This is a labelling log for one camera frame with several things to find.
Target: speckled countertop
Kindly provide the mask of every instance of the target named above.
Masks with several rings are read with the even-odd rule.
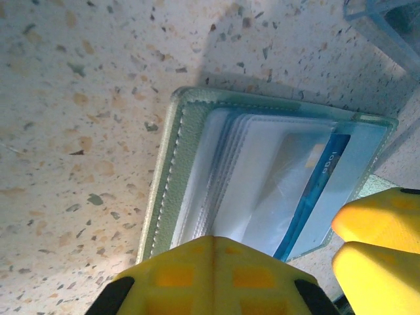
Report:
[[[82,314],[134,263],[183,85],[398,117],[376,172],[418,186],[419,84],[342,15],[338,0],[0,0],[0,314]]]

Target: stitching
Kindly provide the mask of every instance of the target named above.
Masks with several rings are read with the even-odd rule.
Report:
[[[169,172],[168,172],[169,174],[168,174],[168,177],[166,178],[165,189],[164,189],[163,194],[162,194],[162,201],[160,203],[159,215],[157,216],[156,229],[155,229],[155,233],[154,233],[154,236],[153,236],[152,249],[150,250],[150,256],[153,255],[153,251],[154,251],[155,246],[156,246],[156,238],[159,234],[160,220],[162,218],[163,207],[165,206],[165,197],[166,197],[166,194],[167,194],[167,191],[168,191],[169,181],[171,180],[171,177],[172,177],[173,165],[175,164],[175,156],[176,156],[177,150],[178,150],[179,138],[180,138],[180,135],[181,135],[183,120],[184,120],[184,108],[182,109],[181,117],[179,119],[179,128],[178,128],[177,138],[175,139],[175,147],[174,147],[174,150],[173,150],[173,153],[172,153],[171,162],[169,164]]]
[[[257,109],[263,109],[263,110],[279,110],[281,108],[276,108],[276,107],[272,107],[272,106],[258,106],[258,105],[244,105],[244,104],[239,104],[239,103],[229,103],[229,102],[206,102],[206,101],[201,101],[200,103],[204,103],[207,105],[213,105],[213,104],[221,104],[221,105],[227,105],[227,106],[239,106],[240,108],[257,108]],[[160,208],[159,208],[159,215],[157,216],[157,222],[156,222],[156,228],[155,228],[155,232],[153,235],[153,242],[152,242],[152,249],[150,250],[150,257],[153,256],[153,252],[154,249],[156,247],[156,239],[158,237],[159,234],[159,228],[160,228],[160,220],[162,218],[162,214],[163,214],[163,207],[165,207],[165,198],[167,195],[167,191],[169,188],[169,181],[171,180],[172,177],[172,172],[173,172],[173,165],[175,164],[175,156],[177,154],[177,150],[178,150],[178,145],[179,145],[179,139],[181,136],[181,129],[183,127],[183,120],[184,120],[184,109],[185,109],[185,105],[182,107],[182,113],[181,113],[181,117],[180,117],[180,123],[179,123],[179,128],[178,128],[178,133],[177,133],[177,138],[175,139],[175,147],[172,153],[172,158],[171,158],[171,162],[169,164],[169,174],[166,178],[166,183],[165,183],[165,189],[162,193],[162,201],[160,203]],[[290,111],[290,112],[294,112],[294,110],[290,109],[290,108],[282,108],[283,111]]]

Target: wallet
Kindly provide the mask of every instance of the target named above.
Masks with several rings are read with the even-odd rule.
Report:
[[[328,243],[395,119],[183,87],[171,98],[137,262],[204,235],[281,261]]]

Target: card slot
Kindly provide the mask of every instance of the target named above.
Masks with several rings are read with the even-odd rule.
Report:
[[[252,208],[255,206],[255,204],[251,205],[251,203],[257,202],[257,194],[263,184],[262,176],[266,176],[266,172],[269,170],[266,157],[268,156],[269,159],[272,159],[272,156],[275,154],[275,151],[278,149],[278,145],[281,142],[279,137],[284,137],[285,133],[293,131],[301,131],[302,133],[305,131],[310,131],[311,133],[314,131],[323,131],[325,133],[325,142],[327,141],[332,132],[332,126],[328,125],[328,123],[323,125],[322,122],[312,124],[309,119],[304,119],[304,121],[305,122],[303,123],[302,120],[293,118],[282,119],[281,124],[278,124],[279,119],[256,119],[253,122],[254,126],[256,126],[255,123],[258,123],[259,127],[267,126],[267,123],[269,123],[271,126],[276,126],[277,129],[272,128],[271,134],[267,133],[269,130],[264,128],[256,135],[253,134],[253,131],[248,132],[247,136],[251,137],[251,142],[258,145],[253,148],[251,145],[247,149],[246,144],[244,144],[241,151],[241,160],[236,162],[236,171],[234,171],[236,172],[236,175],[232,175],[232,178],[228,183],[230,188],[228,186],[223,195],[220,207],[216,209],[217,216],[211,230],[212,234],[226,236],[238,241],[242,240],[246,226],[252,215]],[[252,151],[262,152],[258,152],[257,155],[254,154],[253,157],[250,157],[249,153],[252,153]],[[244,172],[244,174],[246,174],[245,177],[238,177],[238,172]]]
[[[323,245],[333,217],[363,181],[366,165],[372,163],[386,131],[386,127],[367,123],[338,124],[337,133],[350,135],[350,140],[287,259]]]
[[[308,125],[331,125],[331,121],[326,121],[326,120],[322,120],[322,119],[305,119],[305,118],[300,118],[300,117],[254,115],[254,114],[249,114],[249,117],[250,117],[250,120],[247,123],[248,125],[251,124],[251,123],[271,123],[271,124],[292,123],[292,124],[298,124],[298,123],[303,123],[303,122],[304,122],[304,127],[301,125],[299,128],[305,128],[305,127],[308,127]],[[235,157],[232,160],[233,163],[231,162],[231,164],[234,165],[236,163],[236,160],[237,160],[237,158]],[[221,206],[223,197],[225,196],[225,193],[226,193],[226,187],[230,183],[230,178],[232,176],[232,171],[233,171],[233,168],[230,168],[230,171],[226,172],[225,178],[223,180],[222,190],[220,190],[219,196],[216,198],[215,201],[213,201],[213,204],[210,206],[210,209],[212,209],[212,212],[213,212],[213,220],[211,220],[211,222],[214,222],[215,216],[219,212],[219,208]]]
[[[193,238],[199,237],[203,234],[203,229],[207,221],[207,212],[204,205],[206,201],[209,198],[211,198],[211,196],[215,193],[215,190],[217,190],[217,184],[220,180],[217,173],[220,172],[220,168],[224,165],[222,161],[226,159],[226,147],[231,147],[233,138],[238,132],[238,128],[240,128],[240,126],[238,126],[238,123],[240,121],[240,117],[238,117],[237,115],[232,115],[230,117],[230,120],[226,122],[226,134],[224,135],[224,138],[220,141],[220,145],[217,146],[217,150],[212,159],[211,172],[209,174],[209,178],[206,185],[207,192],[205,194],[203,202],[199,205],[199,208],[201,209],[200,216],[196,225],[196,229],[193,233]]]
[[[246,137],[246,129],[249,125],[249,119],[251,117],[244,118],[243,125],[242,125],[242,133],[236,137],[236,144],[233,150],[231,150],[226,162],[224,169],[219,173],[219,177],[221,178],[219,182],[219,187],[217,192],[213,195],[213,199],[211,201],[211,204],[207,206],[210,214],[210,218],[208,220],[209,224],[207,225],[207,228],[205,229],[205,233],[210,233],[213,222],[215,220],[215,217],[217,216],[221,201],[223,199],[223,196],[226,192],[226,187],[228,186],[230,182],[230,177],[232,176],[232,171],[234,170],[235,163],[238,159],[238,156],[241,152],[243,141]]]
[[[215,158],[209,159],[209,156],[220,151],[235,116],[231,110],[218,109],[207,118],[180,207],[171,247],[190,240],[190,229],[198,222],[200,215],[195,209],[204,198],[203,194],[207,193],[207,179],[214,168]]]
[[[222,148],[221,161],[217,163],[214,172],[210,176],[208,187],[209,193],[206,195],[203,205],[201,206],[203,216],[198,222],[198,228],[193,235],[194,238],[206,235],[209,231],[209,222],[214,220],[213,210],[217,203],[217,198],[221,195],[221,191],[223,190],[223,186],[226,182],[226,174],[229,172],[233,156],[238,149],[240,138],[242,137],[243,126],[247,121],[246,115],[241,115],[236,119],[233,131]]]
[[[304,194],[328,134],[289,134],[272,166],[242,242],[273,255],[283,240]]]
[[[303,226],[307,222],[335,166],[344,153],[349,140],[350,135],[331,135],[317,166],[314,168],[306,184],[290,225],[287,228],[287,232],[274,253],[274,257],[277,259],[282,261],[287,260]]]

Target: black rubber pad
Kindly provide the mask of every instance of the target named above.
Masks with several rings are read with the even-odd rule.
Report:
[[[132,277],[109,283],[87,310],[86,315],[116,315],[133,284]]]
[[[411,195],[420,195],[419,189],[401,188],[401,192]]]
[[[324,291],[316,284],[299,279],[295,280],[295,285],[312,315],[340,315]]]

